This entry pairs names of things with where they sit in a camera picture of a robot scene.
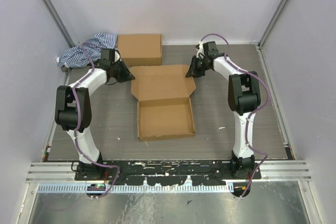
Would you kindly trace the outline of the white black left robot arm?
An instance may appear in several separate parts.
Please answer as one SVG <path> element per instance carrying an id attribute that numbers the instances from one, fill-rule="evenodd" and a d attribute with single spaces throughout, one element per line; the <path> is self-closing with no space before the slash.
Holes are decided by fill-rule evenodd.
<path id="1" fill-rule="evenodd" d="M 59 86 L 56 92 L 55 122 L 71 137 L 79 155 L 76 173 L 79 176 L 100 180 L 109 165 L 103 163 L 90 129 L 92 120 L 91 95 L 109 80 L 117 83 L 134 80 L 117 49 L 101 49 L 101 58 L 79 80 L 68 86 Z"/>

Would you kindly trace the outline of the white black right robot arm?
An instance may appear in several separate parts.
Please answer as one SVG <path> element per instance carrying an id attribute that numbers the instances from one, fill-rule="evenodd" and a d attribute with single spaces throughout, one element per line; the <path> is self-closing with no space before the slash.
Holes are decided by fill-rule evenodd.
<path id="1" fill-rule="evenodd" d="M 226 53 L 220 53 L 216 42 L 200 41 L 192 57 L 186 77 L 199 78 L 209 69 L 221 74 L 228 81 L 228 105 L 235 119 L 235 143 L 229 169 L 237 179 L 243 179 L 254 169 L 255 156 L 251 149 L 253 112 L 261 104 L 257 73 L 248 72 L 233 63 Z"/>

